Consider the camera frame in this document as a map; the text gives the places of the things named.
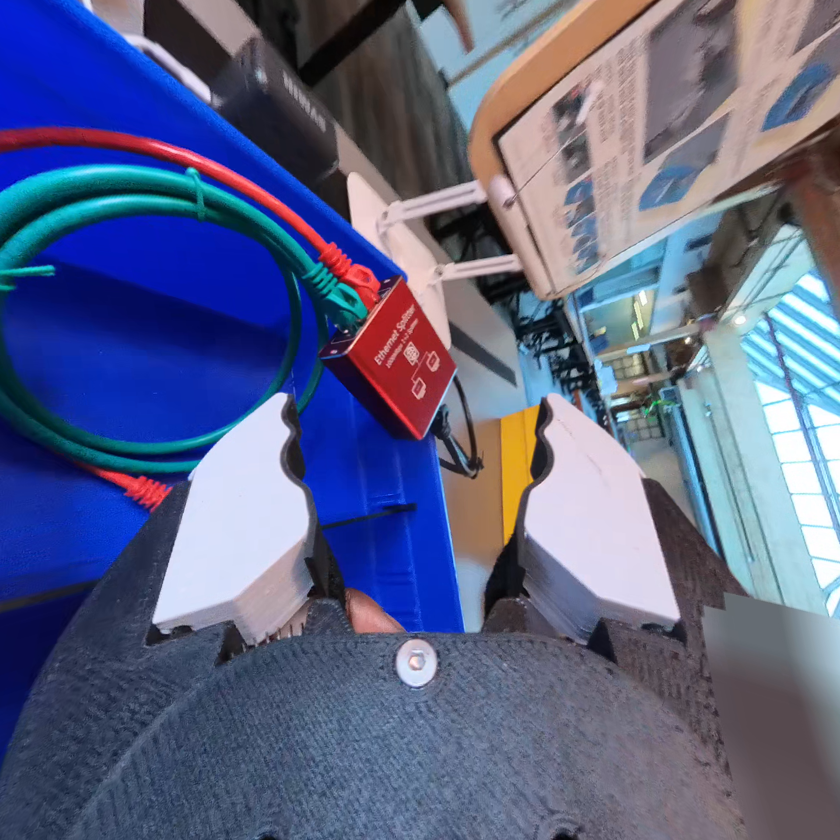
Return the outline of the yellow plastic bin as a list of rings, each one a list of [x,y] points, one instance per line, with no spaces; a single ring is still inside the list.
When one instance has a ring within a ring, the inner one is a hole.
[[[539,406],[500,419],[500,486],[503,542],[516,528],[522,493],[532,482],[531,463],[536,447]]]

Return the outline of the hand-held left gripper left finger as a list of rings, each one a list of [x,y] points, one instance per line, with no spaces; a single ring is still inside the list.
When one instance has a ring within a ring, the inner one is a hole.
[[[232,623],[261,644],[301,619],[317,514],[300,437],[295,398],[280,392],[194,468],[152,617],[162,634]]]

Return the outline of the dark grey box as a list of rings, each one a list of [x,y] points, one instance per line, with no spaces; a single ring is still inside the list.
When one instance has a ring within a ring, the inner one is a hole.
[[[338,170],[331,114],[262,35],[243,44],[210,89],[213,108],[303,185],[318,188]]]

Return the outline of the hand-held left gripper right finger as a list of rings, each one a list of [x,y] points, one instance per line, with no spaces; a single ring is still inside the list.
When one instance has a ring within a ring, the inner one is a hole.
[[[535,434],[515,528],[530,602],[579,644],[606,619],[672,631],[680,612],[644,472],[560,394],[541,400]]]

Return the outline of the person's left hand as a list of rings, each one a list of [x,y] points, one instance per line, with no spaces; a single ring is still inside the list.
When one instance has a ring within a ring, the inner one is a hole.
[[[357,634],[404,634],[404,627],[374,599],[351,587],[345,589],[345,612]]]

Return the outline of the red ethernet splitter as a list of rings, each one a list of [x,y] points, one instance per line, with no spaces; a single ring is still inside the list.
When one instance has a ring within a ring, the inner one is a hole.
[[[401,276],[385,282],[380,302],[360,327],[336,330],[318,357],[400,439],[428,434],[456,373],[447,346]]]

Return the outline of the white document stand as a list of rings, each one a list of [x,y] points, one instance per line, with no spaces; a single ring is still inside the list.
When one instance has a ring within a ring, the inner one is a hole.
[[[528,262],[522,262],[514,254],[462,262],[448,260],[410,227],[410,223],[471,205],[489,203],[493,209],[506,212],[515,197],[513,194],[493,187],[488,195],[480,181],[472,181],[388,203],[358,172],[349,173],[346,184],[353,228],[402,271],[408,288],[447,350],[452,338],[443,291],[445,283],[530,268]]]

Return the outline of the black bin divider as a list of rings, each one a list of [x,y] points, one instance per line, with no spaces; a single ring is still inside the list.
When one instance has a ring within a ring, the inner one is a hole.
[[[349,527],[354,524],[359,524],[363,522],[370,522],[372,520],[385,518],[389,516],[395,515],[402,515],[405,513],[415,512],[417,510],[417,504],[415,502],[407,502],[407,503],[393,503],[389,505],[385,505],[381,510],[374,511],[373,513],[367,513],[361,516],[347,518],[338,521],[331,521],[331,522],[324,522],[321,525],[323,530],[328,529],[337,529],[343,527]]]

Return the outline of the tan printed poster board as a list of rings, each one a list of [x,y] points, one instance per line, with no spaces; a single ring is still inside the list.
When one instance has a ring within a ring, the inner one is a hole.
[[[488,91],[469,158],[565,297],[838,120],[838,2],[581,2]]]

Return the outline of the blue plastic bin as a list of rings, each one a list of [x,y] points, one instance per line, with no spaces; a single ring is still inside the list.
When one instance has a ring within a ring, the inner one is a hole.
[[[78,2],[2,2],[2,129],[70,125],[164,140],[215,160],[293,208],[379,277],[398,272],[326,204]],[[163,442],[214,431],[262,395],[290,310],[256,242],[194,218],[123,219],[52,245],[7,297],[16,372],[87,431]],[[411,632],[461,632],[455,559],[435,441],[394,439],[326,373],[301,447],[349,586]],[[115,486],[2,421],[2,753],[71,616],[148,513]]]

